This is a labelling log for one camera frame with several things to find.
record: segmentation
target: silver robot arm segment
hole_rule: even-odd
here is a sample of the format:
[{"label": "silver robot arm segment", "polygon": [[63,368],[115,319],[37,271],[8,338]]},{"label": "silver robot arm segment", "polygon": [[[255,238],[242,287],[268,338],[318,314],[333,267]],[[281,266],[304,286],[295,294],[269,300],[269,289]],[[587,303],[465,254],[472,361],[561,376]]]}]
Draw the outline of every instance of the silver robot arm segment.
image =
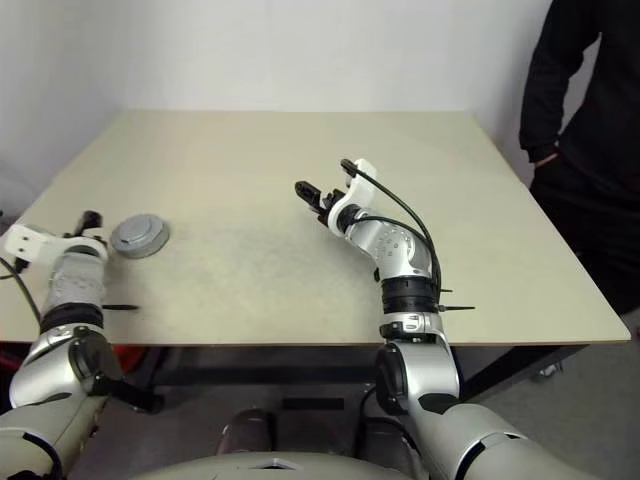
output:
[{"label": "silver robot arm segment", "polygon": [[[94,212],[94,220],[99,218]],[[63,478],[93,431],[107,395],[148,403],[122,382],[122,370],[103,330],[105,245],[96,238],[53,236],[13,226],[5,249],[52,267],[40,335],[13,377],[13,410],[0,417],[0,477],[31,472]]]},{"label": "silver robot arm segment", "polygon": [[[377,266],[385,340],[376,360],[378,403],[415,434],[432,478],[593,478],[549,455],[489,409],[459,403],[458,372],[432,281],[434,252],[406,228],[373,220],[380,217],[368,208],[372,186],[365,188],[357,172],[375,179],[373,166],[364,159],[341,165],[353,177],[346,193],[336,189],[321,200],[321,192],[307,182],[298,182],[296,193],[321,223]],[[353,203],[354,198],[364,203]],[[363,220],[367,216],[371,221]]]}]

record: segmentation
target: person's hand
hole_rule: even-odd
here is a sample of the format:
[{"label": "person's hand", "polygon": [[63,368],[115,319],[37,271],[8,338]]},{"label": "person's hand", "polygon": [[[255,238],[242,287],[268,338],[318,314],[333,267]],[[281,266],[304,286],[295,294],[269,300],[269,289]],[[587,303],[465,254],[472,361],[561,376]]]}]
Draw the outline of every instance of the person's hand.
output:
[{"label": "person's hand", "polygon": [[540,167],[546,165],[547,163],[554,161],[556,158],[558,158],[558,154],[557,153],[552,153],[547,158],[543,158],[542,160],[537,161],[536,163],[534,163],[534,166],[535,166],[535,168],[540,168]]}]

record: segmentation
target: gray round puck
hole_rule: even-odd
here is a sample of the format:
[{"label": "gray round puck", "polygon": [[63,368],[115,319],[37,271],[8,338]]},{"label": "gray round puck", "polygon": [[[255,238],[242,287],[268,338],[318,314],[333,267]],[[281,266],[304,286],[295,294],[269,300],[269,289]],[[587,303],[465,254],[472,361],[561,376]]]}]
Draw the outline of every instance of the gray round puck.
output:
[{"label": "gray round puck", "polygon": [[142,214],[126,219],[111,234],[114,250],[128,258],[153,255],[169,240],[169,227],[156,215]]}]

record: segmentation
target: white wall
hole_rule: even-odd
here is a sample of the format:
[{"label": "white wall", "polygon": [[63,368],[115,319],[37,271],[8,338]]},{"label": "white wall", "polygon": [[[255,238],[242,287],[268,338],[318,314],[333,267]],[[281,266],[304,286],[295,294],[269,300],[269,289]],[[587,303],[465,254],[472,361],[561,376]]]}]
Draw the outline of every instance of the white wall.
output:
[{"label": "white wall", "polygon": [[0,0],[0,209],[19,214],[115,103],[83,53],[85,0]]},{"label": "white wall", "polygon": [[549,2],[0,0],[0,208],[28,205],[118,108],[468,109],[526,180],[520,103]]},{"label": "white wall", "polygon": [[456,105],[442,0],[112,0],[95,67],[128,107]]},{"label": "white wall", "polygon": [[92,57],[130,108],[468,109],[526,180],[520,103],[549,3],[112,0]]}]

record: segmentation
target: black cable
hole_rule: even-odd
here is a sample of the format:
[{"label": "black cable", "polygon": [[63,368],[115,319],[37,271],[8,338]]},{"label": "black cable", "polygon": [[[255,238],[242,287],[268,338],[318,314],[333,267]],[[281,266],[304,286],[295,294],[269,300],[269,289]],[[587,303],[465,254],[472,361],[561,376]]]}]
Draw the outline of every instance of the black cable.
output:
[{"label": "black cable", "polygon": [[411,232],[414,237],[416,237],[418,240],[420,240],[424,244],[424,246],[427,248],[427,250],[431,254],[431,264],[432,264],[431,271],[432,271],[433,285],[434,285],[434,297],[435,297],[436,303],[438,303],[440,301],[440,292],[442,291],[440,263],[438,262],[438,257],[435,254],[435,247],[433,246],[433,242],[430,243],[429,239],[425,238],[415,228],[410,227],[406,223],[403,223],[399,220],[394,220],[393,218],[389,218],[389,217],[381,217],[378,215],[367,215],[366,217],[356,218],[351,222],[351,224],[353,225],[355,223],[372,222],[372,221],[387,222],[393,225],[397,225],[398,227],[402,227],[405,230]]},{"label": "black cable", "polygon": [[365,394],[362,396],[362,399],[360,400],[360,405],[358,406],[358,425],[356,426],[356,436],[355,436],[354,445],[353,445],[354,454],[357,455],[358,452],[360,451],[360,447],[364,440],[363,438],[364,426],[367,423],[379,423],[379,424],[385,424],[385,425],[394,427],[395,429],[400,431],[400,433],[402,434],[402,437],[406,440],[409,446],[411,446],[411,448],[413,448],[416,452],[420,453],[420,450],[418,449],[418,446],[415,440],[413,439],[411,434],[407,431],[407,429],[404,427],[404,425],[402,425],[400,422],[392,418],[369,417],[365,415],[365,407],[367,404],[367,400],[369,400],[369,397],[371,397],[371,395],[373,395],[375,391],[376,391],[376,386],[374,385],[373,387],[371,387],[369,390],[365,392]]},{"label": "black cable", "polygon": [[138,310],[138,305],[127,304],[115,304],[115,305],[102,305],[103,310]]},{"label": "black cable", "polygon": [[388,417],[364,417],[363,421],[364,423],[380,423],[380,424],[389,425],[395,428],[402,434],[402,438],[404,438],[407,441],[409,446],[413,448],[416,452],[420,453],[420,450],[418,450],[418,444],[416,443],[416,441],[413,439],[413,437],[411,436],[409,431],[404,427],[404,425],[402,425],[397,420],[394,420],[393,418],[388,418]]},{"label": "black cable", "polygon": [[355,163],[351,162],[351,160],[346,160],[345,159],[342,162],[340,162],[340,164],[347,171],[347,173],[352,174],[352,175],[360,175],[362,178],[364,178],[367,182],[369,182],[371,185],[373,185],[378,190],[380,190],[382,193],[384,193],[391,200],[393,200],[398,205],[400,205],[400,207],[402,207],[402,209],[405,212],[407,212],[409,214],[409,216],[420,227],[420,230],[422,231],[422,235],[424,236],[426,242],[430,245],[429,250],[430,250],[430,253],[431,253],[431,257],[432,257],[431,258],[431,263],[432,263],[433,280],[434,280],[434,282],[436,283],[436,286],[437,286],[437,290],[436,290],[436,293],[435,293],[436,302],[439,302],[440,301],[440,285],[442,285],[442,274],[441,274],[441,271],[440,271],[440,262],[438,260],[438,256],[436,255],[436,249],[435,249],[435,246],[433,244],[433,239],[431,238],[431,235],[429,234],[429,230],[427,230],[427,227],[422,222],[422,219],[400,197],[398,197],[395,193],[393,193],[391,190],[389,190],[387,187],[385,187],[382,183],[378,182],[375,178],[369,176],[367,173],[365,173],[362,170],[360,170],[356,166]]},{"label": "black cable", "polygon": [[44,478],[48,478],[50,480],[62,480],[64,478],[64,474],[62,472],[62,461],[60,460],[60,455],[58,455],[56,449],[40,437],[31,435],[30,433],[22,434],[22,438],[39,447],[51,459],[51,472],[49,472],[49,475],[45,475]]},{"label": "black cable", "polygon": [[22,294],[24,295],[24,298],[27,300],[27,303],[29,304],[31,311],[33,312],[33,316],[36,317],[37,322],[40,323],[40,311],[38,310],[38,306],[36,305],[36,302],[33,301],[31,292],[29,292],[29,289],[24,284],[24,281],[22,280],[22,278],[20,278],[20,274],[18,274],[15,268],[13,268],[11,264],[2,257],[0,257],[0,263],[4,268],[7,269],[7,271],[11,274],[10,276],[16,281],[16,283],[20,287],[20,290],[22,290]]}]

